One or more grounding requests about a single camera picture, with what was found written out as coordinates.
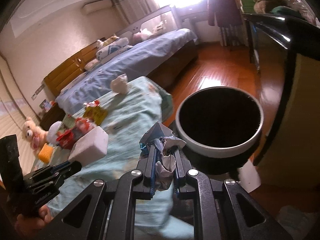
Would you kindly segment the left hand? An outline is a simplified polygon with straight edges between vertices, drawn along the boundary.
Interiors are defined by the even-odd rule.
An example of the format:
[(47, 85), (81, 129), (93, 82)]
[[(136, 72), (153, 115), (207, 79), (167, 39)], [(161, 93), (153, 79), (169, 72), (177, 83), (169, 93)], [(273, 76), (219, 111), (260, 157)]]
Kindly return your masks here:
[(50, 208), (44, 205), (39, 209), (39, 214), (36, 217), (26, 217), (19, 214), (15, 230), (22, 239), (33, 239), (52, 219)]

